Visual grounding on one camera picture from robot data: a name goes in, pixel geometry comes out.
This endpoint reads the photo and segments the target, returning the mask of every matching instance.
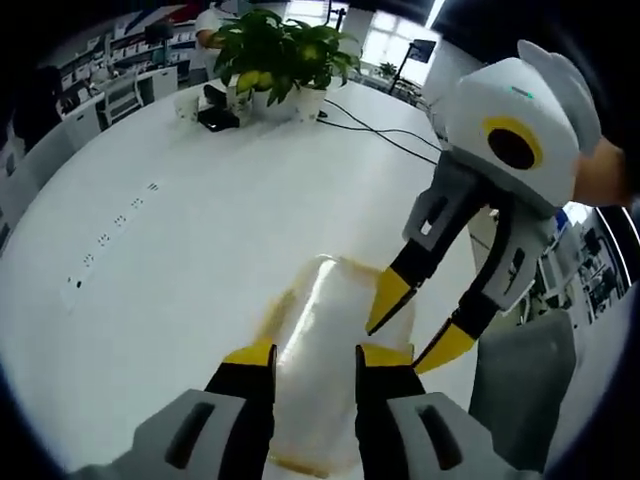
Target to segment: green light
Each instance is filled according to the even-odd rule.
[[[532,94],[530,94],[529,92],[525,92],[524,90],[520,90],[518,87],[511,87],[511,91],[519,93],[520,95],[524,95],[528,98],[533,98]]]

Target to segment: translucent plastic bag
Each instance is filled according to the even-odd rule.
[[[274,463],[326,478],[359,462],[355,437],[355,347],[412,351],[410,302],[372,337],[365,324],[379,271],[319,256],[268,313],[259,337],[278,345]]]

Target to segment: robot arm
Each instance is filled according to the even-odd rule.
[[[236,350],[204,391],[188,390],[142,423],[131,450],[69,478],[261,479],[273,436],[275,358],[271,343]]]
[[[499,210],[496,239],[458,308],[414,360],[418,373],[468,351],[499,311],[533,281],[553,217],[573,193],[573,162],[589,155],[600,123],[586,82],[566,58],[529,42],[460,80],[443,152],[429,189],[413,206],[406,246],[379,278],[371,335],[430,278],[456,236],[484,205]],[[425,225],[430,229],[423,233]]]
[[[276,347],[227,356],[205,391],[188,390],[135,432],[131,450],[70,480],[260,480],[273,435]],[[356,436],[366,480],[535,479],[493,451],[491,434],[440,393],[425,394],[411,358],[356,349]]]

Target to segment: white table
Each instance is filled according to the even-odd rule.
[[[356,84],[330,97],[375,128],[436,142],[424,114],[394,98]],[[374,134],[321,124],[213,134],[180,124],[172,96],[93,139],[44,187],[0,260],[0,359],[46,447],[68,469],[129,448],[139,423],[203,388],[225,354],[253,339],[269,301],[313,256],[388,265],[433,169]],[[114,221],[138,197],[144,205],[118,236]],[[105,232],[113,238],[100,256]],[[417,349],[473,265],[460,235],[416,298]],[[468,408],[476,358],[474,349],[423,376],[427,391]]]

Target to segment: yellow ring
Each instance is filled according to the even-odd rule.
[[[486,117],[482,121],[482,127],[484,128],[484,132],[487,137],[493,130],[496,129],[509,130],[520,136],[520,138],[522,138],[527,143],[527,145],[529,145],[529,148],[533,152],[533,165],[531,165],[528,170],[533,170],[534,168],[538,168],[540,165],[542,165],[542,148],[540,148],[538,139],[533,134],[531,129],[520,120],[507,116]]]

